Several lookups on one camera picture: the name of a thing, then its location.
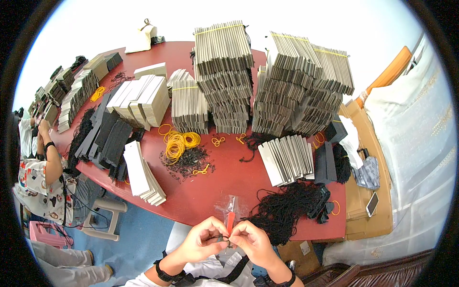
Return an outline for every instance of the leg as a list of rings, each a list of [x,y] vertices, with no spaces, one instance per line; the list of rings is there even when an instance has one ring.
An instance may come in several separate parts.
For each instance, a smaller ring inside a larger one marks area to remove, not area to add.
[[[106,267],[90,266],[80,269],[63,269],[54,267],[40,258],[37,258],[37,261],[56,287],[88,287],[106,282],[111,276]]]
[[[73,222],[72,225],[82,225],[99,196],[100,187],[84,174],[78,176],[78,183],[73,195]]]
[[[54,267],[91,266],[91,256],[88,251],[73,249],[57,249],[46,243],[31,241],[35,256]]]

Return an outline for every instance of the white curtain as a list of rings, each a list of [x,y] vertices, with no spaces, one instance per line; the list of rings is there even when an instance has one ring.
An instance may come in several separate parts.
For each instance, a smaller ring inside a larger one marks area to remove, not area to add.
[[[425,37],[422,57],[365,102],[392,180],[393,231],[346,241],[324,251],[324,265],[372,264],[435,247],[456,176],[456,128],[446,77]]]

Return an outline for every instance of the pink stool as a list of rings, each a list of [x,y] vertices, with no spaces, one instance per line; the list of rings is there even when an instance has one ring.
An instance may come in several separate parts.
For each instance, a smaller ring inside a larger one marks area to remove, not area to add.
[[[29,222],[30,240],[43,242],[58,249],[63,249],[64,246],[70,248],[73,245],[73,239],[70,237],[61,236],[57,230],[60,230],[62,233],[67,235],[67,232],[65,232],[62,226],[57,225],[56,223],[40,221]]]

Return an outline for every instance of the white plastic stool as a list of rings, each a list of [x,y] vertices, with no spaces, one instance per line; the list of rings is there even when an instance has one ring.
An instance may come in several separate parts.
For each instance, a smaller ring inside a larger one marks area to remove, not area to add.
[[[92,209],[95,208],[101,208],[113,212],[112,220],[110,222],[110,227],[108,228],[108,231],[104,232],[91,229],[90,221],[93,216],[92,213],[90,213],[84,221],[84,228],[81,231],[83,231],[86,235],[89,236],[118,241],[119,235],[114,234],[116,223],[118,222],[118,215],[120,212],[126,212],[128,210],[128,206],[123,202],[119,202],[111,198],[97,198],[94,202],[94,205],[92,206]]]

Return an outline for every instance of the white paper tag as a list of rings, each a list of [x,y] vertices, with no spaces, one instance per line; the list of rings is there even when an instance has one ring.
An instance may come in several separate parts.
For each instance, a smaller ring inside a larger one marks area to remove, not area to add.
[[[311,252],[311,248],[309,248],[309,244],[307,241],[300,244],[301,251],[303,252],[303,256]]]

